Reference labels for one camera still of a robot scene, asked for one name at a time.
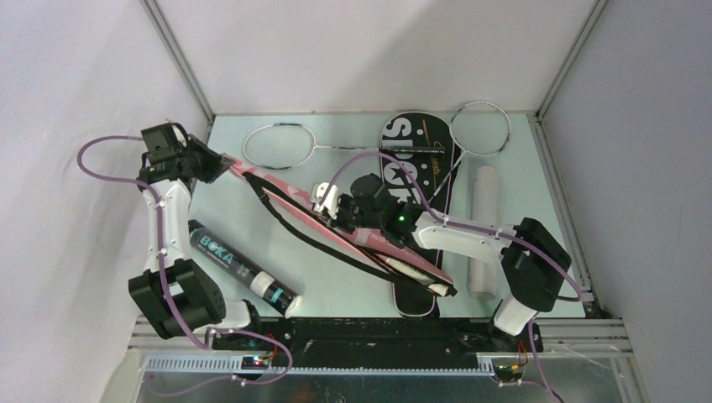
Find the pink racket cover bag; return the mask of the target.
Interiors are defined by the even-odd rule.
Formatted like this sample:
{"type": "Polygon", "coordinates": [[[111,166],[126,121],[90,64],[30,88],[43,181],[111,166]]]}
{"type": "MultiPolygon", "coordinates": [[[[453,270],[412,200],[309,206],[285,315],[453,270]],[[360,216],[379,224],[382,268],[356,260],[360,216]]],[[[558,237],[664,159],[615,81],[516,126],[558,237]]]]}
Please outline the pink racket cover bag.
{"type": "Polygon", "coordinates": [[[381,255],[384,255],[423,269],[428,266],[438,269],[415,250],[408,247],[397,248],[377,229],[360,228],[353,233],[345,233],[332,228],[327,219],[319,217],[312,210],[312,202],[307,191],[294,187],[237,157],[225,155],[234,160],[229,172],[250,187],[265,210],[288,233],[314,249],[368,275],[394,285],[414,285],[429,292],[425,286],[396,273],[381,258],[381,255]]]}

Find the black racket cover bag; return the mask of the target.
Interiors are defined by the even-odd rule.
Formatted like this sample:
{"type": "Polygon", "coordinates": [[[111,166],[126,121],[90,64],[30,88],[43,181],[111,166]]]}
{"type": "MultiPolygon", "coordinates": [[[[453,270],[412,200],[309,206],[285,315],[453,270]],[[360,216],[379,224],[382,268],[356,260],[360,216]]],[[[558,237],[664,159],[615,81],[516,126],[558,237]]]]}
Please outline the black racket cover bag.
{"type": "MultiPolygon", "coordinates": [[[[451,128],[444,118],[425,112],[399,113],[384,126],[380,147],[424,147],[444,149],[441,154],[397,154],[395,157],[411,172],[430,207],[448,213],[456,173],[453,163],[461,155],[451,139],[451,128]]],[[[399,314],[408,319],[438,317],[437,298],[415,286],[392,288],[399,314]]]]}

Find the black shuttlecock tube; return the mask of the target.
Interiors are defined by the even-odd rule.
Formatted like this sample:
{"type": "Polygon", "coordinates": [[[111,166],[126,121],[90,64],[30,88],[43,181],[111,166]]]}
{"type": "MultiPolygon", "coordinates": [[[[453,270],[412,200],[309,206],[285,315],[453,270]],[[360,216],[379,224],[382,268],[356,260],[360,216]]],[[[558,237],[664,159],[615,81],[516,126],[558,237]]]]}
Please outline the black shuttlecock tube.
{"type": "Polygon", "coordinates": [[[284,318],[291,318],[303,296],[277,280],[196,219],[188,222],[191,246],[240,284],[249,288],[284,318]]]}

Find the white black racket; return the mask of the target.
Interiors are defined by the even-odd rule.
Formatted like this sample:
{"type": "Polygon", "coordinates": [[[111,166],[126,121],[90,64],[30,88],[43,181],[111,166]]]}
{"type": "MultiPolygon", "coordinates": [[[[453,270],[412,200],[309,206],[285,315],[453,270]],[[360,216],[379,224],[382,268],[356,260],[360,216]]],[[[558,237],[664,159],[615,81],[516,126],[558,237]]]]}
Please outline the white black racket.
{"type": "Polygon", "coordinates": [[[464,159],[485,159],[500,154],[509,144],[512,132],[509,113],[485,100],[464,103],[452,115],[449,127],[450,138],[459,155],[449,166],[442,183],[428,199],[430,202],[441,193],[464,159]]]}

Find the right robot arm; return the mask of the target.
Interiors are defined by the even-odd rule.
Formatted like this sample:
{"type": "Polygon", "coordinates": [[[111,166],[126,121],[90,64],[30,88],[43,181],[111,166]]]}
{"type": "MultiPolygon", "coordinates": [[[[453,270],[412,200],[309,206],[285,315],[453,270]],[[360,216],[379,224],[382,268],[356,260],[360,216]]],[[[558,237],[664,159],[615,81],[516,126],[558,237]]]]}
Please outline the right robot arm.
{"type": "Polygon", "coordinates": [[[312,205],[346,233],[369,228],[399,249],[442,250],[502,271],[510,293],[488,329],[489,342],[500,351],[513,349],[524,328],[538,314],[554,308],[563,282],[571,278],[570,255],[533,218],[504,227],[453,219],[428,206],[397,199],[377,175],[358,178],[348,193],[329,182],[317,184],[312,205]]]}

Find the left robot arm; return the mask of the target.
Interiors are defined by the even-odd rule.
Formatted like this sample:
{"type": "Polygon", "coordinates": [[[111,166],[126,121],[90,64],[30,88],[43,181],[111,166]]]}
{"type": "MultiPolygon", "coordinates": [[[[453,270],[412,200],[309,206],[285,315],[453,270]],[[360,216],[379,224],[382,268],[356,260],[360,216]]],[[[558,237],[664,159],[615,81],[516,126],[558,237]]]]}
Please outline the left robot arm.
{"type": "Polygon", "coordinates": [[[146,128],[141,138],[139,185],[152,223],[144,272],[128,291],[159,337],[170,339],[216,325],[233,328],[233,339],[256,349],[265,339],[254,305],[227,302],[216,282],[192,258],[189,209],[192,185],[213,183],[232,165],[179,123],[146,128]]]}

